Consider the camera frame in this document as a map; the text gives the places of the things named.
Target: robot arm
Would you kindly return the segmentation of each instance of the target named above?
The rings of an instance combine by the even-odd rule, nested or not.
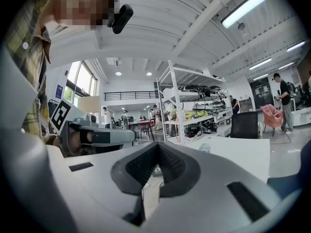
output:
[[[51,124],[59,136],[61,150],[70,156],[77,155],[75,151],[70,149],[69,144],[69,135],[74,131],[92,133],[92,142],[81,141],[84,146],[107,147],[131,143],[136,140],[136,133],[133,130],[98,128],[94,116],[83,113],[65,99],[62,99],[55,109],[51,117]]]

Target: metal shelving unit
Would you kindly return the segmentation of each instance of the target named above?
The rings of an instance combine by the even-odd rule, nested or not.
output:
[[[218,95],[211,95],[211,98],[206,98],[205,100],[200,99],[199,94],[196,92],[184,92],[178,90],[181,86],[186,86],[190,84],[195,85],[206,85],[206,86],[222,86],[222,93],[225,93],[226,95],[228,93],[228,89],[225,88],[225,80],[222,78],[214,78],[210,75],[206,75],[204,73],[178,68],[174,67],[171,60],[169,60],[169,66],[164,71],[162,76],[156,80],[158,92],[159,92],[159,98],[160,98],[160,108],[161,108],[161,116],[164,118],[164,112],[163,108],[165,108],[164,103],[172,103],[176,106],[177,109],[177,116],[178,116],[178,125],[180,129],[180,138],[181,142],[180,144],[183,145],[185,143],[185,134],[184,134],[184,127],[190,124],[199,123],[201,121],[205,121],[208,119],[214,119],[215,122],[220,122],[222,120],[226,120],[232,116],[232,107],[231,103],[229,107],[225,111],[219,112],[217,115],[209,115],[205,117],[199,117],[195,119],[188,119],[183,120],[183,111],[182,111],[182,105],[183,102],[190,102],[190,101],[208,101],[208,100],[214,100]],[[161,91],[161,85],[165,86],[172,86],[172,94],[166,95]],[[164,141],[167,142],[168,139],[166,137],[166,128],[165,124],[176,124],[176,121],[165,121],[162,120],[163,124],[163,134],[164,134]]]

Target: pink chair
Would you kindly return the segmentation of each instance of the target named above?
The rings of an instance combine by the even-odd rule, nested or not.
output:
[[[278,111],[273,105],[268,104],[263,107],[261,107],[261,110],[263,112],[264,116],[264,130],[266,130],[266,126],[270,126],[273,128],[273,134],[272,137],[274,136],[274,131],[276,130],[276,127],[279,127],[282,125],[283,121],[283,112]]]

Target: plaid shirt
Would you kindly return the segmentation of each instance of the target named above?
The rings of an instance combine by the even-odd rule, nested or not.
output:
[[[34,34],[38,17],[47,2],[28,0],[14,18],[5,43],[16,66],[38,92],[22,127],[26,132],[39,136],[46,144],[52,144],[56,135],[48,134],[49,108],[46,96],[46,59],[50,62],[51,40],[46,28],[41,30],[41,35]]]

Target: window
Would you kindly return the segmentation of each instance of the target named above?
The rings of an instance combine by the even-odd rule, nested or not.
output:
[[[73,105],[76,107],[78,107],[78,98],[80,98],[80,96],[77,94],[74,94]]]
[[[97,79],[84,61],[73,62],[67,78],[64,98],[75,106],[78,98],[96,94]]]
[[[93,96],[95,94],[95,87],[96,87],[96,79],[92,78],[92,83],[91,83],[91,90],[89,94]]]
[[[68,86],[66,86],[65,92],[64,92],[64,99],[71,102],[72,101],[72,94],[73,94],[73,90],[71,90]]]
[[[80,61],[73,62],[71,64],[70,71],[68,74],[68,79],[73,83],[76,83],[75,79],[77,76],[77,71],[78,71],[79,65],[80,65]]]
[[[88,72],[88,70],[85,68],[83,63],[81,64],[78,79],[77,79],[77,86],[80,87],[85,92],[89,93],[90,88],[90,82],[91,82],[91,74]]]

